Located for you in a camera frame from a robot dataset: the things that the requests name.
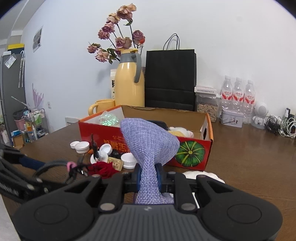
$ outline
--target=purple knit fabric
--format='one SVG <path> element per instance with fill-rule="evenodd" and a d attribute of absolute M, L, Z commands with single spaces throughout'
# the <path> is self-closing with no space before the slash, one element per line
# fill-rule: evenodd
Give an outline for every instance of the purple knit fabric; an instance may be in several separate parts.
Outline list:
<path fill-rule="evenodd" d="M 180 147 L 177 137 L 154 123 L 137 118 L 123 119 L 120 128 L 131 153 L 142 168 L 136 203 L 174 203 L 168 193 L 160 193 L 154 165 L 164 165 L 176 155 Z"/>

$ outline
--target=pink clip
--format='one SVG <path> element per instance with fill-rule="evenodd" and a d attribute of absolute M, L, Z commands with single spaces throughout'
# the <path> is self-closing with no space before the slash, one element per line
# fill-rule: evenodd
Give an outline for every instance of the pink clip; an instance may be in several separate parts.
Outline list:
<path fill-rule="evenodd" d="M 67 163 L 67 171 L 69 172 L 71 168 L 77 167 L 77 164 L 73 161 Z"/>

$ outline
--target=dried flower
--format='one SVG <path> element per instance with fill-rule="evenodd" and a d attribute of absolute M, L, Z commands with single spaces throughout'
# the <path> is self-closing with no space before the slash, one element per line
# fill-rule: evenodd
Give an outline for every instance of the dried flower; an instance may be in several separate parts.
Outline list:
<path fill-rule="evenodd" d="M 127 8 L 131 11 L 134 12 L 137 10 L 137 7 L 135 5 L 133 5 L 132 3 L 130 5 L 127 6 Z"/>
<path fill-rule="evenodd" d="M 105 33 L 112 33 L 112 32 L 115 32 L 114 30 L 114 24 L 113 23 L 106 23 L 104 25 L 104 27 L 102 27 L 102 30 L 105 32 Z"/>
<path fill-rule="evenodd" d="M 98 36 L 100 39 L 108 39 L 110 38 L 110 33 L 104 32 L 103 30 L 100 30 L 98 32 Z"/>
<path fill-rule="evenodd" d="M 95 53 L 97 50 L 98 50 L 98 47 L 97 47 L 97 46 L 92 46 L 92 45 L 90 45 L 90 46 L 87 48 L 87 51 L 88 51 L 89 53 Z"/>
<path fill-rule="evenodd" d="M 115 45 L 117 49 L 129 49 L 131 47 L 132 41 L 130 40 L 129 37 L 125 38 L 115 38 Z"/>
<path fill-rule="evenodd" d="M 119 21 L 120 17 L 118 17 L 116 13 L 111 13 L 107 17 L 107 23 L 118 24 Z"/>
<path fill-rule="evenodd" d="M 136 45 L 143 44 L 145 42 L 145 36 L 140 30 L 135 30 L 133 32 L 133 40 Z"/>
<path fill-rule="evenodd" d="M 115 50 L 115 53 L 120 57 L 121 56 L 121 51 L 120 50 Z"/>
<path fill-rule="evenodd" d="M 123 5 L 117 10 L 117 16 L 122 19 L 131 20 L 133 17 L 132 12 L 136 11 L 136 9 L 136 6 L 132 3 L 128 6 Z"/>
<path fill-rule="evenodd" d="M 100 62 L 106 62 L 109 60 L 109 53 L 108 52 L 103 52 L 101 49 L 98 50 L 96 59 Z"/>
<path fill-rule="evenodd" d="M 95 43 L 92 43 L 91 45 L 92 45 L 92 46 L 96 46 L 96 47 L 98 47 L 98 48 L 100 48 L 100 47 L 101 47 L 101 45 L 100 45 L 100 44 L 95 44 Z"/>

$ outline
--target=red box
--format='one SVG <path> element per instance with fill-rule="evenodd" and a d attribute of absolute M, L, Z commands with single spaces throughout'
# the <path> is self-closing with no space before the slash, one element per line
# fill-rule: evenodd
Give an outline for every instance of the red box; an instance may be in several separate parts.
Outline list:
<path fill-rule="evenodd" d="M 178 137 L 180 148 L 176 156 L 167 165 L 204 171 L 213 143 L 213 130 L 207 113 L 186 110 L 172 110 L 149 107 L 116 106 L 108 110 L 119 120 L 124 118 L 142 118 L 145 120 L 164 121 L 168 127 L 183 127 L 194 133 L 194 138 Z M 129 152 L 120 127 L 102 126 L 98 123 L 101 113 L 79 121 L 81 139 L 91 142 L 91 134 L 98 147 L 109 143 L 119 153 Z"/>

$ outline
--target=refrigerator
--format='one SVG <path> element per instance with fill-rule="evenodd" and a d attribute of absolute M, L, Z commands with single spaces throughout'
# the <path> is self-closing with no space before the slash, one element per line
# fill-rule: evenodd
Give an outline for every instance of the refrigerator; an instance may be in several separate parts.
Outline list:
<path fill-rule="evenodd" d="M 10 68 L 7 68 L 5 63 L 10 58 L 10 55 L 2 56 L 0 59 L 0 99 L 1 99 L 1 110 L 3 115 L 2 130 L 7 131 L 9 143 L 4 143 L 7 145 L 13 146 L 11 132 L 18 130 L 16 123 L 13 118 L 13 113 L 25 108 L 22 103 L 19 103 L 16 99 L 26 103 L 25 97 L 25 83 L 19 83 L 19 74 L 20 74 L 20 60 L 22 55 L 16 54 L 16 60 L 11 65 Z"/>

